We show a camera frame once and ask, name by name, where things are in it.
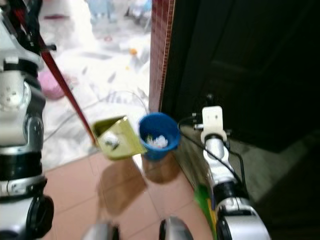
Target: black door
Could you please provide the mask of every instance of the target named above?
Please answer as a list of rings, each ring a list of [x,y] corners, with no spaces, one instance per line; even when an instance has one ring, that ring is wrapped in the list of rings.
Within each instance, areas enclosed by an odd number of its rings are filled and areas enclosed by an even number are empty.
[[[312,130],[319,120],[319,6],[313,0],[202,0],[175,100],[168,109],[164,99],[162,109],[180,119],[199,111],[212,93],[224,128],[273,150]]]

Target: floor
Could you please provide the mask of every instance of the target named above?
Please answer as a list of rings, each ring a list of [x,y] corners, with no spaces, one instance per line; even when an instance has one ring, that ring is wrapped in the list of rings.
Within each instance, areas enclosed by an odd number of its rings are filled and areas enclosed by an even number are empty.
[[[119,224],[122,240],[158,240],[160,221],[178,216],[195,240],[211,240],[193,189],[170,153],[160,163],[141,157],[110,161],[101,153],[46,172],[53,227],[45,240],[80,240],[94,223]]]
[[[132,1],[113,2],[117,21],[102,17],[91,24],[86,1],[45,0],[39,17],[40,31],[47,44],[57,45],[52,55],[62,74],[72,79],[72,94],[89,124],[127,115],[137,131],[149,102],[151,35],[132,18],[124,17]],[[48,19],[52,15],[64,18]],[[43,111],[45,170],[97,151],[74,112],[66,97],[47,99]]]

